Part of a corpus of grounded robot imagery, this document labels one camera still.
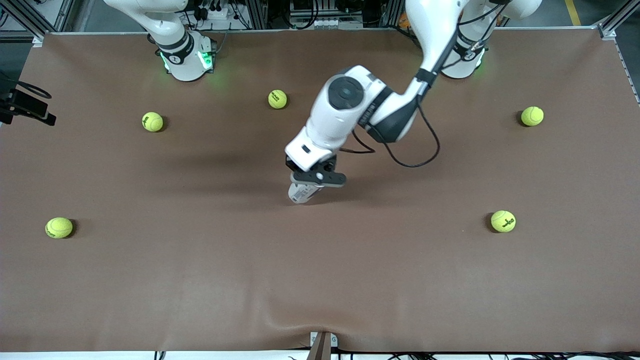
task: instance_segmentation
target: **gray floor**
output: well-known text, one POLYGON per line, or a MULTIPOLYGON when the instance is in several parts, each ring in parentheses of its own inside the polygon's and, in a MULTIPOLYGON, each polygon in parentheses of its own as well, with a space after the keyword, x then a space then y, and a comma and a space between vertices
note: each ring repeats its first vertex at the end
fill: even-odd
MULTIPOLYGON (((140 25, 123 13, 108 7, 102 0, 85 0, 88 16, 76 28, 89 32, 141 31, 140 25)), ((574 0, 582 25, 590 25, 617 9, 623 0, 574 0)), ((564 0, 543 0, 530 17, 509 26, 571 26, 564 0)), ((640 85, 640 11, 636 12, 616 31, 616 41, 627 63, 634 83, 640 85)), ((18 76, 28 54, 30 44, 0 44, 0 69, 18 76)))

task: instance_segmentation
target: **yellow floor line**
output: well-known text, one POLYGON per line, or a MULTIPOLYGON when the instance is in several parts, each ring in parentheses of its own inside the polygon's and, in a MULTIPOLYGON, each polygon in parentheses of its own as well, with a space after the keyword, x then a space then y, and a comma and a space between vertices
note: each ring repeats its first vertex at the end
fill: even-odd
POLYGON ((578 11, 576 11, 575 9, 575 4, 573 3, 573 0, 564 0, 564 3, 566 5, 566 9, 569 11, 569 16, 571 17, 571 23, 573 24, 573 26, 582 25, 580 23, 580 18, 578 17, 578 11))

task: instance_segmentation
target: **tennis ball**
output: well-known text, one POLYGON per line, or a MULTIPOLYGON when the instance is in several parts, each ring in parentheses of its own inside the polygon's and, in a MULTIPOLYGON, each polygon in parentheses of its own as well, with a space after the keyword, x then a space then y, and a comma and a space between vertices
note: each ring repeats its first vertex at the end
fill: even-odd
POLYGON ((53 218, 44 227, 49 237, 54 239, 66 238, 73 231, 74 225, 67 218, 53 218))
POLYGON ((516 226, 516 218, 506 210, 496 211, 491 216, 491 226, 496 231, 508 233, 516 226))
POLYGON ((162 116, 158 113, 150 112, 146 113, 145 116, 142 117, 142 126, 152 133, 162 129, 163 125, 164 122, 162 120, 162 116))
POLYGON ((526 126, 536 126, 541 123, 544 118, 545 113, 543 113, 542 109, 537 106, 530 106, 526 108, 520 116, 522 123, 526 126))
POLYGON ((274 109, 282 109, 287 104, 287 94, 282 90, 273 90, 269 93, 269 105, 274 109))

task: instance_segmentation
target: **black circular joint cap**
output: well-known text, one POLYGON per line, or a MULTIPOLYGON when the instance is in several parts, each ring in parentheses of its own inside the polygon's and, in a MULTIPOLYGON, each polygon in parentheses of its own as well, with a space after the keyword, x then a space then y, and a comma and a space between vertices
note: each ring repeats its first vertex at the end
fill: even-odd
POLYGON ((362 85, 349 76, 333 80, 329 85, 329 104, 336 110, 353 109, 364 99, 362 85))

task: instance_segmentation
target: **brown table surface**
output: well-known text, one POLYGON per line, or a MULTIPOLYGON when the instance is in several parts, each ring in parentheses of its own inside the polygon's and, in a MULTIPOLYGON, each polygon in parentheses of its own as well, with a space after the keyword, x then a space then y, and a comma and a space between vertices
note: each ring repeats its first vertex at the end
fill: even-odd
MULTIPOLYGON (((213 75, 180 83, 144 36, 47 36, 22 79, 58 123, 0 129, 0 350, 295 348, 321 329, 346 350, 637 350, 640 108, 614 43, 490 45, 428 93, 436 161, 341 154, 347 185, 296 206, 284 147, 318 90, 359 63, 403 91, 421 59, 408 39, 233 34, 213 75), (545 120, 526 128, 531 105, 545 120), (147 111, 168 128, 145 131, 147 111), (512 233, 488 230, 498 209, 512 233), (47 237, 58 216, 75 236, 47 237)), ((417 122, 394 149, 434 145, 417 122)))

